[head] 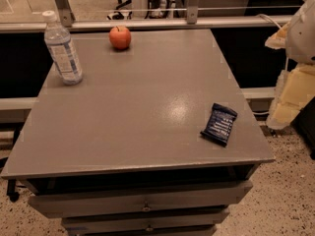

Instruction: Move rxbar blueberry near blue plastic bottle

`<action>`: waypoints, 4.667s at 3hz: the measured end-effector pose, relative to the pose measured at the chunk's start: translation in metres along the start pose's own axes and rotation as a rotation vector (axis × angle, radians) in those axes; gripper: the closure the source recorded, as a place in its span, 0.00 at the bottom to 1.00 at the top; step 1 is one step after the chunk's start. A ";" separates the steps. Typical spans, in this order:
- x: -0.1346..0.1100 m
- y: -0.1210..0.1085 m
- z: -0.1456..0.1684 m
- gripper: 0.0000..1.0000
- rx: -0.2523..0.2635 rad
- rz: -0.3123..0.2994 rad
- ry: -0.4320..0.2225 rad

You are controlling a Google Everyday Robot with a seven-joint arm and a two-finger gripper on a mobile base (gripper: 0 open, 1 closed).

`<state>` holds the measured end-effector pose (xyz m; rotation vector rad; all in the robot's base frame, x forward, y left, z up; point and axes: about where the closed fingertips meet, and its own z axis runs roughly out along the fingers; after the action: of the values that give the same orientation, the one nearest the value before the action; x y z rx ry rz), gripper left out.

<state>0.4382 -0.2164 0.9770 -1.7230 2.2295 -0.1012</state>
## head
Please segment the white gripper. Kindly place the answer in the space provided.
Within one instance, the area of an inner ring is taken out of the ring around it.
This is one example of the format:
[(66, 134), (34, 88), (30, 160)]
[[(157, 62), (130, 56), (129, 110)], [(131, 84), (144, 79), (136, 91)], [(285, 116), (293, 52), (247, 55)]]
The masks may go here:
[(298, 64), (282, 70), (275, 88), (266, 124), (273, 130), (288, 126), (315, 97), (315, 0), (306, 0), (285, 24), (269, 36), (265, 46), (285, 48), (286, 56)]

